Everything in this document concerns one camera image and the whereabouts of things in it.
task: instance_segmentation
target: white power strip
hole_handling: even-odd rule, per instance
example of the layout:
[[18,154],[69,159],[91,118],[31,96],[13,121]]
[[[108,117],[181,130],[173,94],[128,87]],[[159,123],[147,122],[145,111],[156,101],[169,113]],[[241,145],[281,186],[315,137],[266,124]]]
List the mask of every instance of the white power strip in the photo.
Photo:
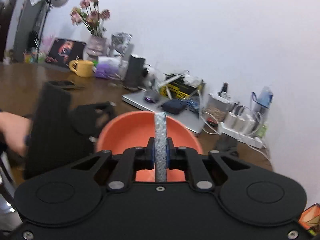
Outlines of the white power strip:
[[246,143],[246,144],[251,145],[253,147],[256,147],[258,149],[261,149],[263,146],[263,142],[258,137],[254,137],[254,138],[246,137],[245,135],[243,135],[241,133],[239,134],[238,132],[234,131],[233,129],[225,127],[223,122],[219,123],[218,133],[219,134],[225,133],[225,134],[237,139],[239,142]]

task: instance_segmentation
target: table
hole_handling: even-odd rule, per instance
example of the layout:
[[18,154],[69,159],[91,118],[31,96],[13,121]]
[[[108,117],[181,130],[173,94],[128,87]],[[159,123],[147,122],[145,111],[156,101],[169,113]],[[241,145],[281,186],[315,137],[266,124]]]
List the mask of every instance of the table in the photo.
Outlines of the table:
[[[69,80],[83,84],[85,89],[71,90],[71,108],[84,104],[112,101],[116,103],[116,113],[123,114],[136,111],[135,107],[122,101],[121,96],[129,93],[119,82],[105,79],[81,78],[72,72],[61,72],[44,67],[41,64],[16,63],[0,65],[0,108],[18,115],[34,112],[39,91],[44,82]],[[204,154],[214,147],[218,135],[202,132],[198,140]],[[238,143],[239,158],[262,168],[272,170],[271,163],[260,153],[252,150],[246,144]],[[17,184],[23,181],[21,169],[13,168]]]

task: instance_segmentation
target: door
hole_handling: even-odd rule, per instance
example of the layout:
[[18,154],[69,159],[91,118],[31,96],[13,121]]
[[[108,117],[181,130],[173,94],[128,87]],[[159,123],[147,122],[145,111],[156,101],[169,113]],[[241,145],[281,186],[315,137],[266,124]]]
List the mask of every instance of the door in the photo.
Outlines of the door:
[[3,60],[9,26],[17,0],[0,0],[0,62]]

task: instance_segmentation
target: person's arm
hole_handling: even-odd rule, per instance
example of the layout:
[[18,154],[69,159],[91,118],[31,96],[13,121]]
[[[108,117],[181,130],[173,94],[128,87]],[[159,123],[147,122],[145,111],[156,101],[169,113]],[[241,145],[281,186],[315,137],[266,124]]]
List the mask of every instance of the person's arm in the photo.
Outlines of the person's arm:
[[8,112],[0,112],[0,140],[2,134],[5,143],[11,150],[24,156],[25,138],[29,133],[30,125],[29,119]]

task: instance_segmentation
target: mug handle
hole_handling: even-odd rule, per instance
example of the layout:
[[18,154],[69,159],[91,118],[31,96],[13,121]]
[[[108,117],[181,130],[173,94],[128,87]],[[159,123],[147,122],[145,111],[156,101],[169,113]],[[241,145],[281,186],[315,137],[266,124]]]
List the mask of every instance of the mug handle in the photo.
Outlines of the mug handle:
[[74,73],[77,73],[76,69],[74,68],[74,65],[77,63],[77,60],[71,60],[69,63],[69,68],[71,69],[71,71],[73,71]]

